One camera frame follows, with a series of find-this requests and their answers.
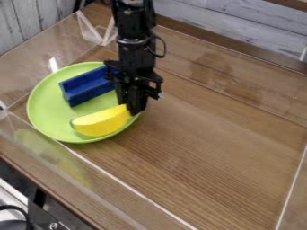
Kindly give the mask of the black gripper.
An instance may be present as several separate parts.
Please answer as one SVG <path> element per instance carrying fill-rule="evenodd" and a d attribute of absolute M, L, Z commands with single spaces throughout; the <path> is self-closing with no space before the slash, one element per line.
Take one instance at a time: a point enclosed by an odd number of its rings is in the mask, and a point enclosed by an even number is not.
<path fill-rule="evenodd" d="M 131 115 L 142 112 L 149 103 L 149 97 L 161 98 L 163 78 L 154 70 L 127 72 L 117 60 L 105 61 L 107 78 L 115 84 L 118 102 L 129 104 Z"/>

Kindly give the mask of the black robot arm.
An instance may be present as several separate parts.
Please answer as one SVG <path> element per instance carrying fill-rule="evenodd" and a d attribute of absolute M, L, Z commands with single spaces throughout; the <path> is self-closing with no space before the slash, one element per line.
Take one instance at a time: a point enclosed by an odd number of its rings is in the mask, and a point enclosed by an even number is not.
<path fill-rule="evenodd" d="M 149 97 L 161 98 L 163 78 L 155 73 L 157 40 L 165 43 L 154 28 L 157 13 L 153 0 L 113 0 L 113 18 L 118 29 L 119 59 L 106 60 L 106 75 L 115 84 L 118 102 L 133 116 L 142 112 Z"/>

